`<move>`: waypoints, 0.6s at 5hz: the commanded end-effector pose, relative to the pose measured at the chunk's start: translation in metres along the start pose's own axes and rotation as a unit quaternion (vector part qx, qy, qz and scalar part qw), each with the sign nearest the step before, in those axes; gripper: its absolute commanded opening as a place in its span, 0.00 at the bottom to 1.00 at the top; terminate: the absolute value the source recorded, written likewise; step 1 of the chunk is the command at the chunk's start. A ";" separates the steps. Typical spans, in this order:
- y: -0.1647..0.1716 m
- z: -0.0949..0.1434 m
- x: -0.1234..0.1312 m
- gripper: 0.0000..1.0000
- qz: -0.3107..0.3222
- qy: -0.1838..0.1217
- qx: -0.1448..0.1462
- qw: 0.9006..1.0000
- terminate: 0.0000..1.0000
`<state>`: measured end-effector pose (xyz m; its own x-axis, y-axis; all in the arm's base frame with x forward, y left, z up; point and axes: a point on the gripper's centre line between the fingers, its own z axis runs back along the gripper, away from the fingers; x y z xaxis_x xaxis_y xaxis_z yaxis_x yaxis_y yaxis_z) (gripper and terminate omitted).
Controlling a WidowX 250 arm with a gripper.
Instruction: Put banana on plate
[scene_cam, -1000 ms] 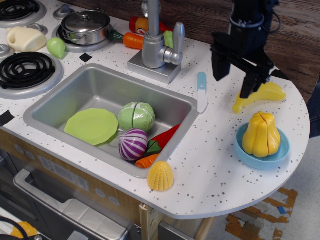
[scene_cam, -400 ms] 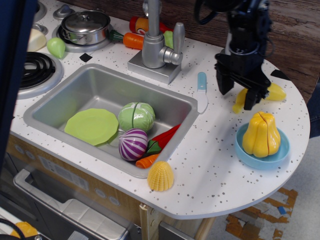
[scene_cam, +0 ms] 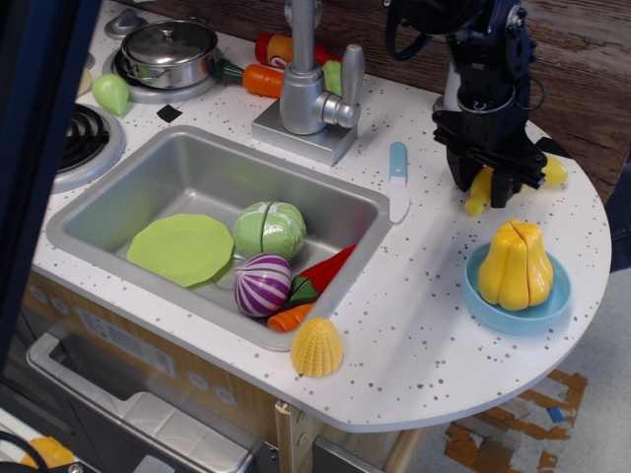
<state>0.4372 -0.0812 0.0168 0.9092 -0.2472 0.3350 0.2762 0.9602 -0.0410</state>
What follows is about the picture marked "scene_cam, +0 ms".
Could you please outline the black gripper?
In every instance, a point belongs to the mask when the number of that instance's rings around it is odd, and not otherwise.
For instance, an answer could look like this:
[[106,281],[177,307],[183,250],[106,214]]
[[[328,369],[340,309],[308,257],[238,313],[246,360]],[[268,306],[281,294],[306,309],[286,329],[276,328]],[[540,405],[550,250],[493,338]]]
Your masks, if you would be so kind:
[[522,185],[539,187],[547,159],[526,136],[528,101],[505,101],[494,108],[480,104],[455,111],[434,111],[434,139],[447,150],[456,186],[468,191],[484,166],[493,169],[491,207],[505,208]]

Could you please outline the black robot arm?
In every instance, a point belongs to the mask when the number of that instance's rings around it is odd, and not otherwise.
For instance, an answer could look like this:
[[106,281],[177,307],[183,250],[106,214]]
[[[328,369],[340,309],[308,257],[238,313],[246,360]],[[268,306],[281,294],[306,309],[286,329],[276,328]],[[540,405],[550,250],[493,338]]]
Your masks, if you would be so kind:
[[536,43],[521,2],[388,1],[386,9],[393,59],[410,59],[436,36],[446,40],[459,78],[456,107],[437,109],[432,119],[456,186],[469,189],[490,168],[494,208],[505,207],[524,185],[540,187],[547,159],[526,135]]

